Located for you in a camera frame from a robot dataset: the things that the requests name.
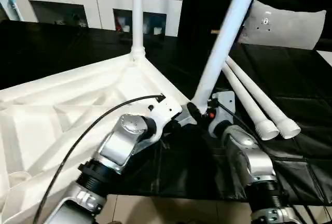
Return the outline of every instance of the robotic arm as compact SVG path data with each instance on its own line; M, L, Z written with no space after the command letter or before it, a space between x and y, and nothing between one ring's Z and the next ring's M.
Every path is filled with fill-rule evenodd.
M252 224L301 224L288 207L272 161L257 141L238 125L228 124L222 135L233 181L240 182L252 210Z
M157 142L165 125L182 111L167 97L148 116L124 114L107 134L91 160L79 166L79 178L44 223L91 224L106 203L109 184L120 176L130 157Z

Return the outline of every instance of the white pillow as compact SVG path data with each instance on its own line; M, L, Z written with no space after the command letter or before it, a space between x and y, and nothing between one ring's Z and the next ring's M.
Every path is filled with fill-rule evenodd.
M313 49L325 22L326 10L295 12L279 10L254 0L239 42Z

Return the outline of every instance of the table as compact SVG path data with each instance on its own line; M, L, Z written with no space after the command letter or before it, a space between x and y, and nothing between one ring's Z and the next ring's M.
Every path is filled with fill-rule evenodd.
M131 37L113 31L4 21L0 88L126 54ZM147 58L189 99L209 52L174 37L145 36ZM332 90L329 52L235 44L230 56L302 128L262 145L293 203L332 205ZM217 88L231 89L223 74ZM251 123L236 99L237 115ZM188 125L134 156L114 194L245 201L219 141Z

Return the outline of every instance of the white cabinet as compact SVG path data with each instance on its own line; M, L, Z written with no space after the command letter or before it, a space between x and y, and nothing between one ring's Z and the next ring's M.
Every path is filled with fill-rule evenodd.
M121 15L131 21L132 0L98 0L98 6L103 29L117 30ZM181 7L182 0L143 0L144 30L152 29L149 33L153 34L153 28L161 28L166 36L177 36Z
M177 36L183 0L143 0L144 31ZM132 0L16 0L23 20L131 31Z
M16 3L27 22L68 21L72 25L101 28L96 0L16 0Z

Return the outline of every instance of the white tube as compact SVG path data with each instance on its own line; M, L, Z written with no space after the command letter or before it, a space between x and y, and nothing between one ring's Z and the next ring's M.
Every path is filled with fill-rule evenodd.
M249 117L252 119L255 124L256 132L262 140L269 140L276 137L279 134L278 129L273 124L273 122L266 118L264 113L257 106L256 102L241 84L239 79L229 68L227 64L223 67L223 72L231 84L235 94L241 101L243 107L247 111Z
M300 133L301 128L295 121L289 119L231 57L228 57L226 62L258 104L270 116L284 138L292 138Z
M133 52L144 52L143 47L143 0L133 0Z
M202 114L205 113L208 108L208 99L222 71L223 64L233 45L250 3L251 0L232 0L228 8L196 93L191 100Z

